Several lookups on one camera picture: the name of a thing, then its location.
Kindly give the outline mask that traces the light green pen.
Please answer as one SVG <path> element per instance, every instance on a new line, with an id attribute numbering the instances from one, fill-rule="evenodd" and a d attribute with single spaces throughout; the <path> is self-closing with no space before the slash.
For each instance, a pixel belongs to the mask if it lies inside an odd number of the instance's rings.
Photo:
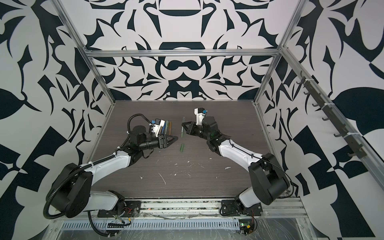
<path id="1" fill-rule="evenodd" d="M 168 133 L 169 133 L 169 124 L 170 124 L 170 122 L 166 121 L 166 126 L 165 126 L 165 134 L 166 135 L 168 135 Z"/>

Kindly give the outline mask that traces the dark green pen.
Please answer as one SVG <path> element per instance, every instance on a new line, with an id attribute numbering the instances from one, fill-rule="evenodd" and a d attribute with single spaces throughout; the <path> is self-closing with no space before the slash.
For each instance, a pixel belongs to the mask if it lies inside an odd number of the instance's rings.
<path id="1" fill-rule="evenodd" d="M 183 138 L 183 136 L 184 136 L 184 122 L 185 122 L 185 117 L 183 117 L 183 120 L 182 120 L 182 130 L 181 130 L 181 138 Z"/>

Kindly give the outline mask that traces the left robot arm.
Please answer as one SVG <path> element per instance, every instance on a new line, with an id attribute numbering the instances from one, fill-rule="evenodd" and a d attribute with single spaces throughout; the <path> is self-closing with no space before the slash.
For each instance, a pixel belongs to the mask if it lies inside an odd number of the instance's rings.
<path id="1" fill-rule="evenodd" d="M 43 216 L 53 220 L 65 216 L 73 218 L 82 212 L 107 211 L 113 216 L 125 213 L 125 198 L 116 191 L 93 191 L 92 186 L 112 173 L 128 168 L 144 152 L 165 149 L 178 140 L 177 136 L 149 133 L 144 126 L 136 126 L 114 152 L 87 164 L 66 165 L 46 196 Z"/>

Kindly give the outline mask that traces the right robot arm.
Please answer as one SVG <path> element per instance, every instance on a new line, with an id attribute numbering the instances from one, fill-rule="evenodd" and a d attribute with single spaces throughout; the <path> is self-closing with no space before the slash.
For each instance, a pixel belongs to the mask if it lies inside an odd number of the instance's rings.
<path id="1" fill-rule="evenodd" d="M 232 204 L 222 204 L 222 216 L 256 213 L 261 204 L 270 205 L 291 186 L 290 178 L 273 154 L 261 155 L 236 144 L 219 130 L 215 118 L 206 117 L 199 124 L 184 122 L 182 127 L 186 134 L 206 140 L 212 152 L 232 160 L 250 176 L 252 186 L 235 196 Z"/>

